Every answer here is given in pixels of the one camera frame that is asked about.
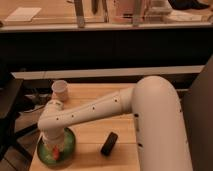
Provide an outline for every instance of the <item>floor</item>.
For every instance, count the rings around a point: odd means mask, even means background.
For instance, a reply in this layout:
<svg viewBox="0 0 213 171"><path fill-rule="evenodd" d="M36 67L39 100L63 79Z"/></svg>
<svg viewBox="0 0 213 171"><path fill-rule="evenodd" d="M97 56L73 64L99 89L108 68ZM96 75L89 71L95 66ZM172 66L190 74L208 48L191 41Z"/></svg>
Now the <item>floor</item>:
<svg viewBox="0 0 213 171"><path fill-rule="evenodd" d="M40 106L37 107L39 109L34 112L22 113L22 115L17 119L16 130L25 128L37 122L43 110ZM34 132L19 139L21 145L32 155L35 151L39 134L40 132L35 130ZM30 162L13 148L10 148L7 151L5 158L0 162L1 171L28 171L29 167Z"/></svg>

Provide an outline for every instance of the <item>cable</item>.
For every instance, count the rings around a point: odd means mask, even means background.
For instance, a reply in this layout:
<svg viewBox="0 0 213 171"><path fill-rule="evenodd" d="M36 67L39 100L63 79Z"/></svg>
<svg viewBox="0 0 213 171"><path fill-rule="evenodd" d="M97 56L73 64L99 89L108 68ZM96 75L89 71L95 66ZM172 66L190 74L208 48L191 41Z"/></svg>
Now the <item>cable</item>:
<svg viewBox="0 0 213 171"><path fill-rule="evenodd" d="M35 112L35 111L37 111L37 110L39 110L39 109L44 108L44 106L45 106L45 105L42 105L42 106L40 106L40 107L38 107L38 108L36 108L36 109L32 109L32 110L28 110L28 111L23 111L23 112L21 112L21 113L32 113L32 112Z"/></svg>
<svg viewBox="0 0 213 171"><path fill-rule="evenodd" d="M4 160L6 160L6 162L7 162L15 171L18 171L18 169L17 169L6 157L4 157Z"/></svg>

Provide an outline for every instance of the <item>metal pole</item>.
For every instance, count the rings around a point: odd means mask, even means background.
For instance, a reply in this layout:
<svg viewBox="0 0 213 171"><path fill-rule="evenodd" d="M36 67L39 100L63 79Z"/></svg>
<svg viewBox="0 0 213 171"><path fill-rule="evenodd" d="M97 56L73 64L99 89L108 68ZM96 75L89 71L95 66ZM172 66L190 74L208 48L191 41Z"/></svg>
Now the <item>metal pole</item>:
<svg viewBox="0 0 213 171"><path fill-rule="evenodd" d="M74 0L74 4L78 27L84 28L85 20L82 0Z"/></svg>

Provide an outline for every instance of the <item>black chair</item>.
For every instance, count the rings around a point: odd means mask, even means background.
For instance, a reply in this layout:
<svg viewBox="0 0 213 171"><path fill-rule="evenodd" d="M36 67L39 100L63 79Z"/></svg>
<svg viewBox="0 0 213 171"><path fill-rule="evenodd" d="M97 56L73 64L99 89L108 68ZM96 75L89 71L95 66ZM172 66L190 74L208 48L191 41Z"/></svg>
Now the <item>black chair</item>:
<svg viewBox="0 0 213 171"><path fill-rule="evenodd" d="M20 111L33 108L34 103L24 95L23 80L15 79L0 61L0 161L11 146L29 161L32 160L32 155L17 140L35 130L37 124L15 132L15 121Z"/></svg>

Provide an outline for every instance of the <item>wooden table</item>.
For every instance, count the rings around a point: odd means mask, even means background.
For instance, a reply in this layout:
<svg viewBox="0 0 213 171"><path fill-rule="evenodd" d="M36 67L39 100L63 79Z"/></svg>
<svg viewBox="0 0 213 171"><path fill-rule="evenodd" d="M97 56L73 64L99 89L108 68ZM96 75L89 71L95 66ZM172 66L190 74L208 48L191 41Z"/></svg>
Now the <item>wooden table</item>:
<svg viewBox="0 0 213 171"><path fill-rule="evenodd" d="M70 84L70 99L64 108L79 106L110 92L127 88L133 84ZM73 158L64 166L48 168L40 162L35 151L30 171L139 171L134 120L131 114L91 121L70 126L76 136ZM109 133L118 134L118 140L110 154L101 155L100 149Z"/></svg>

